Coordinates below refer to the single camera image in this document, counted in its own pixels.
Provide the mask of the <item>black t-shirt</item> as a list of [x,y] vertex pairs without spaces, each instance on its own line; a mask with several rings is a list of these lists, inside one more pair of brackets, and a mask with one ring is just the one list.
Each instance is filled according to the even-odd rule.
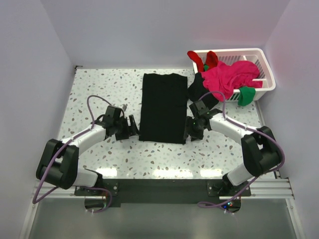
[[184,144],[187,100],[186,76],[144,74],[139,140]]

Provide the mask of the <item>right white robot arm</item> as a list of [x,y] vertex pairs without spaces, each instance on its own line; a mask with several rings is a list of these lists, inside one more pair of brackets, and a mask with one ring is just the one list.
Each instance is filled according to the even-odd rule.
[[198,117],[187,117],[184,137],[191,141],[202,140],[204,131],[216,131],[231,138],[241,146],[243,163],[209,185],[209,193],[232,196],[244,190],[248,180],[270,172],[282,165],[284,153],[270,128],[249,127],[219,110],[211,110]]

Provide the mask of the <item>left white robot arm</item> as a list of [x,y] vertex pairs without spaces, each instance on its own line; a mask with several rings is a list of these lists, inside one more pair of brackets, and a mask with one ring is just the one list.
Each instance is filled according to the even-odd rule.
[[49,140],[40,159],[36,178],[62,189],[84,186],[91,195],[99,195],[103,191],[102,175],[93,170],[80,169],[79,156],[113,135],[116,140],[123,140],[138,134],[133,115],[128,118],[101,115],[75,136]]

